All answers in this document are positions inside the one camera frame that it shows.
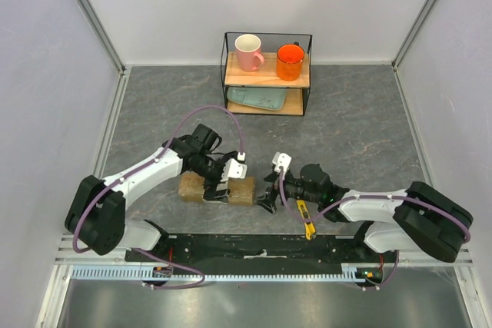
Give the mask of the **brown cardboard express box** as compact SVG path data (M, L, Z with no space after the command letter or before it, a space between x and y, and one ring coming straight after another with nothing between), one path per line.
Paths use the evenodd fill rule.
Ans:
M229 193L221 200L206 200L204 197L204 178L192 172L185 172L180 179L178 195L185 202L206 204L228 204L234 206L254 205L255 179L230 179L228 181Z

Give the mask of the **yellow utility knife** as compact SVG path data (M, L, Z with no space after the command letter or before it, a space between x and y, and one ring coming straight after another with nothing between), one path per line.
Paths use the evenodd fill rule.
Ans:
M308 221L311 218L306 203L303 200L296 200L298 211L304 221L305 238L307 240L313 240L316 237L316 228L314 223Z

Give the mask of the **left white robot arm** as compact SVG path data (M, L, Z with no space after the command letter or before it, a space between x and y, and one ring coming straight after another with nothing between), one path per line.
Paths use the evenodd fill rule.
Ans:
M173 137L125 171L84 178L65 218L74 251L103 256L116 248L141 249L152 261L166 258L166 232L149 220L128 219L126 211L159 184L186 172L204 178L206 200L227 200L229 180L243 179L247 167L242 149L213 158L212 150L221 142L217 132L199 124L191 134Z

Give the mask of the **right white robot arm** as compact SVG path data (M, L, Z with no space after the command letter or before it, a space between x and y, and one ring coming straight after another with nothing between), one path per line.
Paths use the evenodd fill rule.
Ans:
M274 165L265 181L269 185L256 203L272 214L277 199L304 200L331 222L361 223L361 237L351 248L360 261L388 251L421 250L453 263L470 240L471 213L421 181L389 193L364 193L334 184L319 164L304 165L299 177Z

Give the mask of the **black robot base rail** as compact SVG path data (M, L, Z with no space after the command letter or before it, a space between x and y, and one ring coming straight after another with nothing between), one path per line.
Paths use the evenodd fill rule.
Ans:
M339 274L343 263L388 265L395 252L379 254L356 237L290 234L170 234L151 254L211 275Z

